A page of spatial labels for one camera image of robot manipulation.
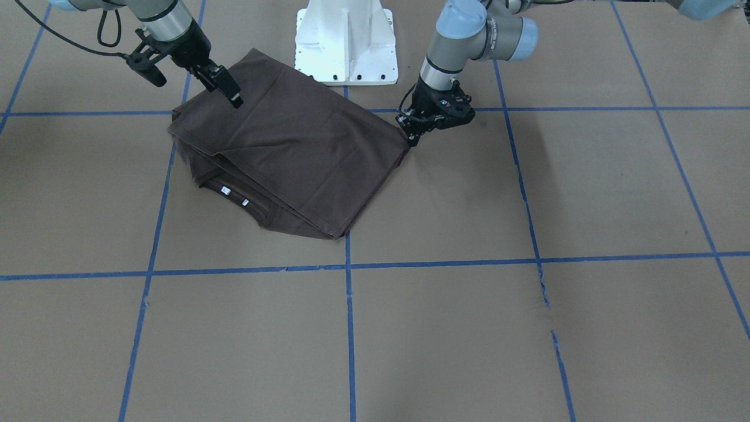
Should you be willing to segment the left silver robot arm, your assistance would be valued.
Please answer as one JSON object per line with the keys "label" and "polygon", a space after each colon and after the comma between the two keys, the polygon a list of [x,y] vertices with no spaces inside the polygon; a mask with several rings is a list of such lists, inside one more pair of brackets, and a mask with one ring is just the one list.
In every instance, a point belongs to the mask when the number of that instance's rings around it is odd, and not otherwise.
{"label": "left silver robot arm", "polygon": [[528,9],[559,5],[552,1],[447,1],[421,65],[418,80],[397,107],[396,122],[408,147],[433,130],[472,122],[472,97],[461,87],[468,61],[513,62],[530,58],[540,38]]}

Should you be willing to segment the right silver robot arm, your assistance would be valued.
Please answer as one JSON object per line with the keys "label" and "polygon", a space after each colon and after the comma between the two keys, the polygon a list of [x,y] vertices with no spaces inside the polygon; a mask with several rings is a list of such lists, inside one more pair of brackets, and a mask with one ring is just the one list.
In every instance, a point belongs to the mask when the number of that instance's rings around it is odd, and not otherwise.
{"label": "right silver robot arm", "polygon": [[192,13],[182,1],[50,1],[49,5],[64,11],[85,12],[101,9],[118,12],[128,8],[139,20],[136,30],[140,39],[137,48],[129,53],[115,53],[128,67],[157,87],[166,84],[157,64],[169,57],[181,69],[199,80],[207,91],[219,91],[239,108],[243,104],[241,88],[223,66],[211,58],[209,38],[204,34]]}

